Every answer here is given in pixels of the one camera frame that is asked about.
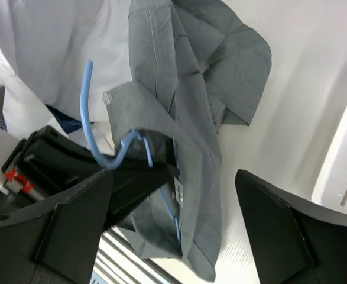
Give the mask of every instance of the red plastic clip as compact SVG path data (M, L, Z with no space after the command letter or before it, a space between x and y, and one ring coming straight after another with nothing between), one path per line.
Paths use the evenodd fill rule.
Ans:
M16 170L10 170L5 173L5 177L8 181L16 180L22 185L22 192L28 194L30 190L34 188L34 185L29 182L23 175L19 174Z

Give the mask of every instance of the gray shirt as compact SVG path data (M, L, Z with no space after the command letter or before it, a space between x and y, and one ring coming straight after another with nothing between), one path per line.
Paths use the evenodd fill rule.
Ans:
M167 139L177 142L183 204L163 191L179 216L174 222L157 193L120 227L141 257L181 258L199 277L214 281L221 242L217 130L249 125L271 68L269 46L220 0L132 0L129 11L132 82L110 91L114 142L131 129L147 130L154 160L166 160ZM129 155L144 159L136 143Z

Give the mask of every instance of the white fabric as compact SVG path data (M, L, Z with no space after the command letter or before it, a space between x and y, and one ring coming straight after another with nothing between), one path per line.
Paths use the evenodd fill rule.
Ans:
M95 137L102 152L113 153L102 94L131 80L129 5L125 0L0 1L0 84L6 87L9 133L26 138L48 124L64 134L45 104L79 120L83 69L91 59L90 119L103 122L94 125ZM86 145L82 130L75 132L69 137Z

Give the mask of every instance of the shirt label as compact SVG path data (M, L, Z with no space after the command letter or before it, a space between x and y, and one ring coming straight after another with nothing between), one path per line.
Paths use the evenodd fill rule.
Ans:
M183 203L184 203L183 185L176 177L174 178L174 195L176 197L176 201L180 204L180 206L183 206Z

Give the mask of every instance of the clothing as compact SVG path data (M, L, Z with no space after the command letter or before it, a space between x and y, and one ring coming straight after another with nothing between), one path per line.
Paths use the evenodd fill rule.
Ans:
M214 281L222 231L216 131L226 112L251 123L270 49L221 1L132 0L129 60L132 82L109 92L113 139L148 130L154 160L166 158L166 137L177 142L183 206L172 201L170 208L180 217L182 245L156 193L120 224L122 232L139 256L181 257ZM162 190L169 196L173 185Z
M47 108L49 111L51 111L51 113L56 118L57 122L60 124L62 129L64 129L64 131L67 134L72 133L72 132L82 128L81 121L76 120L72 117L69 117L68 115L58 111L57 109L54 109L51 106L47 105Z
M161 191L180 218L182 245L156 194L120 224L124 234L141 257L182 258L214 280L222 231L217 130L225 114L251 123L271 67L268 45L220 0L1 3L0 84L9 133L27 138L49 124L86 146L82 130L67 135L46 105L79 119L89 59L95 64L89 111L102 152L113 151L112 140L119 144L131 129L147 130L154 161L166 161L171 139L177 143L183 205L171 198L173 183ZM114 87L106 109L102 94ZM138 143L128 154L145 159Z

